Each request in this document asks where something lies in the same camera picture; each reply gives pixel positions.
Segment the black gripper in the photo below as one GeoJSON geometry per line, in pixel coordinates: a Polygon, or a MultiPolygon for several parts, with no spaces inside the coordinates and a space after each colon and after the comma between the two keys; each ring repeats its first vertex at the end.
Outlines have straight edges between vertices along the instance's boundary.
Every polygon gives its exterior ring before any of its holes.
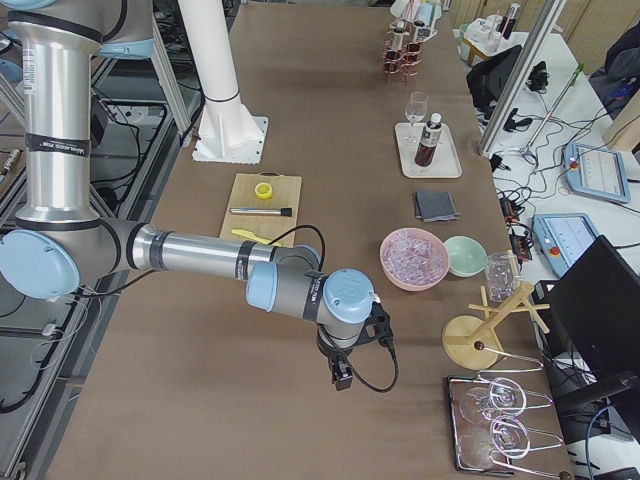
{"type": "Polygon", "coordinates": [[[331,382],[337,391],[351,387],[353,378],[371,391],[391,391],[395,387],[395,380],[384,388],[376,387],[367,382],[350,362],[349,355],[355,347],[370,344],[377,341],[381,347],[387,349],[392,363],[395,363],[394,333],[391,327],[391,318],[384,310],[379,300],[373,301],[370,315],[364,322],[364,326],[355,343],[348,348],[342,348],[322,324],[318,325],[316,344],[319,351],[327,358],[331,373],[331,382]]]}

